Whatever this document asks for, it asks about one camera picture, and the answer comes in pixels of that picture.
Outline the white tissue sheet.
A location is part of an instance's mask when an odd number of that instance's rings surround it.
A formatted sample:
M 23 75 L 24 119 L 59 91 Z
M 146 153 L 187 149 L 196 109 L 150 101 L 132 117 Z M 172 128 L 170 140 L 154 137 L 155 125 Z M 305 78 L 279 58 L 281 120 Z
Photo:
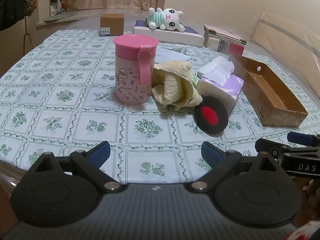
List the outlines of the white tissue sheet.
M 230 75 L 234 72 L 234 64 L 223 56 L 218 56 L 197 70 L 198 77 L 206 79 L 223 86 Z

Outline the stack of books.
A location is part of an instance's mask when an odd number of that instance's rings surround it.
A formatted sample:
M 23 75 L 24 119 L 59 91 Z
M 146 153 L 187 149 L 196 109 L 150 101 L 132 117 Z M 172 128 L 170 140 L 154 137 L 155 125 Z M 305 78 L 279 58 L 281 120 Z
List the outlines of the stack of books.
M 242 55 L 247 44 L 241 36 L 207 24 L 204 28 L 204 46 L 227 55 Z

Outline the large plastic wrapped cardboard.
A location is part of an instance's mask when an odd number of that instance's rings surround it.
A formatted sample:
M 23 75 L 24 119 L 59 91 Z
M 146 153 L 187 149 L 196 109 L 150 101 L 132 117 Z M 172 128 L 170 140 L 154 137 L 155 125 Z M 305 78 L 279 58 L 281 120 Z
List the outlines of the large plastic wrapped cardboard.
M 276 55 L 319 94 L 319 37 L 276 15 L 263 13 L 252 41 Z

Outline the black red round pad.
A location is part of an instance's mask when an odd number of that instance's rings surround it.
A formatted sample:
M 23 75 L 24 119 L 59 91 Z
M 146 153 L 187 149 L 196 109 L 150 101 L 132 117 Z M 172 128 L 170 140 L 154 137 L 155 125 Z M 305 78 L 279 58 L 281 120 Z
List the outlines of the black red round pad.
M 197 126 L 210 135 L 223 132 L 228 125 L 228 112 L 225 106 L 213 96 L 203 96 L 202 99 L 202 102 L 194 108 Z

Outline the brown cardboard tray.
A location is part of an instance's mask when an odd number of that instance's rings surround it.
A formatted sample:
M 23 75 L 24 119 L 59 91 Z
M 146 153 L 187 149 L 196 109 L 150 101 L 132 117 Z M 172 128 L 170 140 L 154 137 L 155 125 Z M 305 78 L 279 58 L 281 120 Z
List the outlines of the brown cardboard tray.
M 299 127 L 308 113 L 287 85 L 264 63 L 232 54 L 234 74 L 264 126 Z

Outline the purple tissue pack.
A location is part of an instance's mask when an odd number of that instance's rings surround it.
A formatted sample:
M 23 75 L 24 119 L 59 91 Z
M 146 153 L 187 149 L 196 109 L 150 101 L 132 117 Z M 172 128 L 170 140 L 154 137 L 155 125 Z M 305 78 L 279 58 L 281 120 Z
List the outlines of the purple tissue pack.
M 196 89 L 201 96 L 212 96 L 223 103 L 228 115 L 230 115 L 238 100 L 243 85 L 243 79 L 232 74 L 223 86 L 202 77 L 199 80 Z

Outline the white bunny plush toy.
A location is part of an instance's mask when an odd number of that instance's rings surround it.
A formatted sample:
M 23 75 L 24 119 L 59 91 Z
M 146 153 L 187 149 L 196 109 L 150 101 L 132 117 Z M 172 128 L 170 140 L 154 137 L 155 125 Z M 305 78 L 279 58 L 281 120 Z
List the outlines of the white bunny plush toy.
M 161 8 L 149 8 L 148 16 L 146 17 L 146 26 L 149 29 L 168 30 L 185 32 L 185 27 L 180 22 L 180 17 L 183 12 L 172 8 L 162 10 Z

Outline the white blue flat box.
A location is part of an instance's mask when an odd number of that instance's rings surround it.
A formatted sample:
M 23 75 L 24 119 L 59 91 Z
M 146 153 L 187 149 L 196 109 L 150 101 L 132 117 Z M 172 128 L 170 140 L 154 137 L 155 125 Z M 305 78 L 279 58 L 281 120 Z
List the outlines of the white blue flat box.
M 195 47 L 202 47 L 204 43 L 204 37 L 189 26 L 185 26 L 185 32 L 152 30 L 145 25 L 143 20 L 136 20 L 133 33 L 153 37 L 163 43 L 185 44 Z

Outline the floral tablecloth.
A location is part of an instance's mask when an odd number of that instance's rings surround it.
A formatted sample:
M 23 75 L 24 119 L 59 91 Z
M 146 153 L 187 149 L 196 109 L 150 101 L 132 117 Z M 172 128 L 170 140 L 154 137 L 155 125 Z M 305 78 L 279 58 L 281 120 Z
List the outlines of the floral tablecloth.
M 27 170 L 44 152 L 68 156 L 107 141 L 101 169 L 118 182 L 185 183 L 210 171 L 204 141 L 246 156 L 259 138 L 287 143 L 289 130 L 264 127 L 244 94 L 215 137 L 190 108 L 125 105 L 114 93 L 114 57 L 110 37 L 59 30 L 14 64 L 1 77 L 1 161 Z

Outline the cream yellow towel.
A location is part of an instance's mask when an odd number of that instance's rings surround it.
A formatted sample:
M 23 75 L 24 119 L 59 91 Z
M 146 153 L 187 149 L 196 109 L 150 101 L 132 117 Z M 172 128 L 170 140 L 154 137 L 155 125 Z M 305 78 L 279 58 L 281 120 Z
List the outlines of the cream yellow towel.
M 172 105 L 179 110 L 196 107 L 203 101 L 193 85 L 190 71 L 189 61 L 171 60 L 154 65 L 152 94 L 163 108 Z

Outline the green cleaning cloth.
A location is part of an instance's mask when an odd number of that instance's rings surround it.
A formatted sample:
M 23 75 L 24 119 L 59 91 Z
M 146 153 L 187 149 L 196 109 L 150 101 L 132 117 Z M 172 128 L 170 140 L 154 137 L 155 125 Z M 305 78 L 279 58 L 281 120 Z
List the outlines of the green cleaning cloth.
M 191 83 L 193 84 L 193 87 L 196 88 L 200 78 L 198 77 L 197 74 L 193 74 L 192 72 L 190 72 L 190 78 L 191 78 Z

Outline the pink lidded cup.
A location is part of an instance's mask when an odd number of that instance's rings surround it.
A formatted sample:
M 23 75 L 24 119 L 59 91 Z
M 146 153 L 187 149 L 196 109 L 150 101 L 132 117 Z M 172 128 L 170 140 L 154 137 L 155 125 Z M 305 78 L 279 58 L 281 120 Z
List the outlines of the pink lidded cup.
M 152 70 L 159 41 L 127 34 L 115 37 L 113 42 L 117 99 L 128 105 L 147 102 L 152 92 Z

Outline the small brown cardboard box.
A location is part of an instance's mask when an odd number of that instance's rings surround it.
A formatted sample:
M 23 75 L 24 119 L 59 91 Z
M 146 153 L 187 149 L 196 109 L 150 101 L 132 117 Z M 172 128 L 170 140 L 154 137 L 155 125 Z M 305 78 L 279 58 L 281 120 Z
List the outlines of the small brown cardboard box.
M 100 36 L 121 36 L 124 34 L 123 14 L 102 14 L 100 16 Z

